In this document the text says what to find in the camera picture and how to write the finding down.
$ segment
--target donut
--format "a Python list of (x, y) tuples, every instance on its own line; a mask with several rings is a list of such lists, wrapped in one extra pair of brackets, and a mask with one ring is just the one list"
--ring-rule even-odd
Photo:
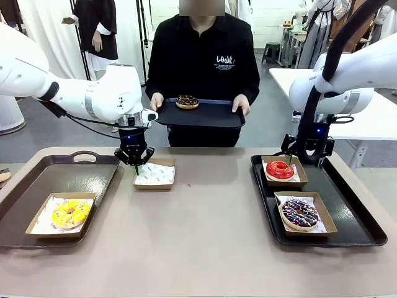
[(65, 230), (81, 225), (88, 216), (90, 205), (81, 199), (71, 199), (60, 204), (52, 212), (52, 222)]
[(199, 106), (199, 101), (193, 96), (183, 95), (176, 99), (176, 105), (183, 110), (192, 110)]
[(317, 225), (317, 210), (305, 202), (290, 200), (280, 208), (283, 221), (295, 230), (309, 231)]
[(266, 176), (273, 181), (286, 182), (292, 179), (293, 168), (284, 161), (272, 161), (266, 166)]

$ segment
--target red donut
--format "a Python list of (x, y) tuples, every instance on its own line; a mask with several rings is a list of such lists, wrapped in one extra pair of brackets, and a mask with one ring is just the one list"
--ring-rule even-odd
[(284, 161), (272, 161), (266, 166), (266, 174), (270, 179), (276, 181), (288, 181), (292, 178), (294, 172), (293, 168)]

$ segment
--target white wall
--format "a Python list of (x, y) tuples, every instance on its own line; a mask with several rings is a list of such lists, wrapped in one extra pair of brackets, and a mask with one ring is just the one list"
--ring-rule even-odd
[[(267, 42), (281, 42), (282, 28), (277, 25), (291, 20), (298, 8), (298, 0), (252, 0), (254, 9), (254, 47), (264, 48)], [(311, 0), (306, 0), (308, 7)], [(153, 24), (179, 13), (179, 0), (151, 0)]]

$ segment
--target white robotic arm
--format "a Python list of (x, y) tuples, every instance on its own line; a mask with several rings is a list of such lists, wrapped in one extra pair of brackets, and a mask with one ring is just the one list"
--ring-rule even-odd
[(28, 37), (0, 23), (0, 39), (10, 41), (0, 47), (0, 94), (32, 96), (47, 108), (56, 104), (68, 116), (118, 123), (122, 144), (115, 154), (126, 164), (138, 166), (153, 155), (143, 132), (158, 115), (143, 108), (134, 67), (109, 65), (96, 82), (62, 79), (49, 72), (45, 54)]
[(294, 110), (303, 112), (313, 88), (323, 94), (317, 106), (321, 114), (355, 114), (370, 103), (374, 88), (397, 88), (397, 34), (390, 35), (353, 54), (343, 54), (330, 82), (323, 79), (326, 54), (312, 73), (296, 79), (290, 88)]

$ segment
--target glazed donut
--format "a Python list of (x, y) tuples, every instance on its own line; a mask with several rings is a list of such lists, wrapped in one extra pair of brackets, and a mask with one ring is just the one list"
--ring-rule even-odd
[(284, 161), (272, 161), (266, 166), (266, 176), (270, 180), (286, 182), (292, 179), (293, 168)]
[(317, 225), (317, 210), (305, 202), (290, 200), (280, 208), (283, 221), (295, 230), (309, 231)]
[(70, 229), (77, 227), (85, 221), (90, 208), (90, 205), (84, 200), (68, 200), (52, 212), (52, 222), (57, 228)]

